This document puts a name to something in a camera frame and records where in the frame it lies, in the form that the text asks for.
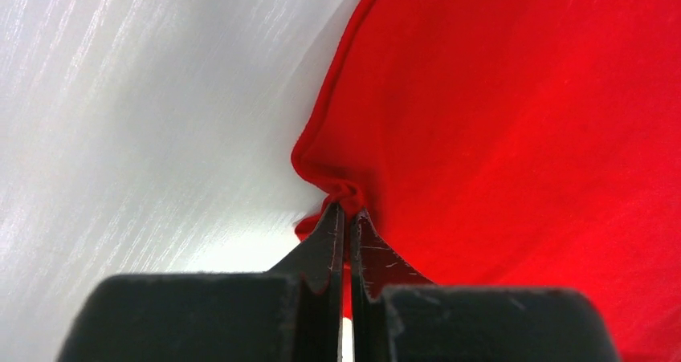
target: wood grain texture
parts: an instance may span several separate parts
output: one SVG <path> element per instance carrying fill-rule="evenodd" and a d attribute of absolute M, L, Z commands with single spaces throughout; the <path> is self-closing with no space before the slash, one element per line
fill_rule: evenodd
<path fill-rule="evenodd" d="M 291 147 L 358 0 L 0 0 L 0 359 L 119 272 L 265 270 L 322 194 Z"/>

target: red cloth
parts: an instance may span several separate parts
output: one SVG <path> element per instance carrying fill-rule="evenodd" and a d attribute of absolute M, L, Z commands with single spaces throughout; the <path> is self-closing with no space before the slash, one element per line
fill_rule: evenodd
<path fill-rule="evenodd" d="M 679 360 L 680 104 L 681 0 L 362 0 L 292 162 L 435 282 L 574 287 Z"/>

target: white table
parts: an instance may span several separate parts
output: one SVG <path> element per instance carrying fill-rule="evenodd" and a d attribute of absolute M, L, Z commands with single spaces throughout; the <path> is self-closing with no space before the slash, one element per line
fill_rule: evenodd
<path fill-rule="evenodd" d="M 0 0 L 0 360 L 120 272 L 265 270 L 323 194 L 289 155 L 358 0 Z"/>

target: white surface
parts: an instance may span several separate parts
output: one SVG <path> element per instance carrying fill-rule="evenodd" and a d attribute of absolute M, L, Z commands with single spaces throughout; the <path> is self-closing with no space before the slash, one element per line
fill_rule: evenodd
<path fill-rule="evenodd" d="M 323 195 L 289 154 L 357 0 L 0 0 L 0 360 L 119 272 L 264 270 Z"/>
<path fill-rule="evenodd" d="M 342 331 L 343 339 L 343 361 L 353 362 L 355 360 L 355 347 L 353 345 L 353 321 L 347 318 L 343 318 L 343 322 L 340 324 L 340 330 Z"/>

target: red fabric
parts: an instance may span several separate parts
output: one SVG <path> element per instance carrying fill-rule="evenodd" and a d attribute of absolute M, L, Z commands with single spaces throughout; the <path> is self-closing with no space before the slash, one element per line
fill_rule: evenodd
<path fill-rule="evenodd" d="M 435 282 L 574 287 L 681 360 L 679 104 L 681 0 L 362 0 L 292 162 Z"/>

